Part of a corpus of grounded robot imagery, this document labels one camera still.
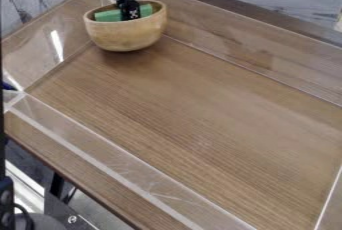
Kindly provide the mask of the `blue object at edge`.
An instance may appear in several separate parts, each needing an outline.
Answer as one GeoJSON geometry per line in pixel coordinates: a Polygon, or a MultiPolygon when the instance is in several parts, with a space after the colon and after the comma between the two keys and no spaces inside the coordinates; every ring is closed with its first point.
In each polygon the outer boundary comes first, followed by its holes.
{"type": "Polygon", "coordinates": [[[4,82],[4,81],[3,81],[3,89],[4,90],[13,90],[13,91],[16,91],[16,88],[11,84],[4,82]]]}

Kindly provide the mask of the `clear acrylic tray wall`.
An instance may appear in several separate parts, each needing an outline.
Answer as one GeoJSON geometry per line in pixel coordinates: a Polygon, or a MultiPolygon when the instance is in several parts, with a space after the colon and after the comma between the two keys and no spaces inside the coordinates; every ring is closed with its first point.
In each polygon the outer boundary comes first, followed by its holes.
{"type": "Polygon", "coordinates": [[[136,230],[342,230],[342,33],[236,0],[155,0],[148,48],[67,0],[1,43],[9,137],[136,230]]]}

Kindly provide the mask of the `black table leg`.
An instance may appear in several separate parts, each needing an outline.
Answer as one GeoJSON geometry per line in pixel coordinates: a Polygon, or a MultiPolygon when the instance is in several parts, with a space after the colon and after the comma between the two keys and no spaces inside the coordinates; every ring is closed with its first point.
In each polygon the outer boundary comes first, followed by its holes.
{"type": "Polygon", "coordinates": [[[57,198],[61,198],[63,189],[64,189],[64,178],[57,174],[53,173],[51,186],[49,186],[49,193],[57,198]]]}

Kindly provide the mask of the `light brown wooden bowl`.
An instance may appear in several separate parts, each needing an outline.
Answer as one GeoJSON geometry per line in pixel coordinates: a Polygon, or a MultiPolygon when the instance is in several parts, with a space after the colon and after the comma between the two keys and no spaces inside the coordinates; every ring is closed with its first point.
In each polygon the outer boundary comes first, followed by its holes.
{"type": "Polygon", "coordinates": [[[116,10],[115,4],[91,9],[83,15],[88,36],[96,46],[107,51],[128,52],[147,48],[160,39],[167,26],[167,5],[155,0],[140,0],[151,5],[152,14],[128,21],[96,21],[95,14],[116,10]]]}

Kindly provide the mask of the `green rectangular block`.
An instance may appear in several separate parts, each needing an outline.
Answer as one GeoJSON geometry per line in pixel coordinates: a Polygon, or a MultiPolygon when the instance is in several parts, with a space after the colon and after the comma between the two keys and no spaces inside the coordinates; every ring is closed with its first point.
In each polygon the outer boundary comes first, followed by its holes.
{"type": "MultiPolygon", "coordinates": [[[[154,13],[152,5],[151,4],[140,4],[140,18],[151,16],[152,13],[154,13]]],[[[120,21],[123,21],[120,9],[96,12],[95,20],[98,22],[120,22],[120,21]]]]}

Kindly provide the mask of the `black metal base plate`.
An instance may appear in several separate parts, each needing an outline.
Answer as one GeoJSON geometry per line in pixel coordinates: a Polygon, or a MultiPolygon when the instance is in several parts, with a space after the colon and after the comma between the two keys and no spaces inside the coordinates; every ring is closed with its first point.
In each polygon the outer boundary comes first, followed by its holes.
{"type": "Polygon", "coordinates": [[[44,214],[51,216],[65,230],[99,230],[49,192],[44,194],[44,214]]]}

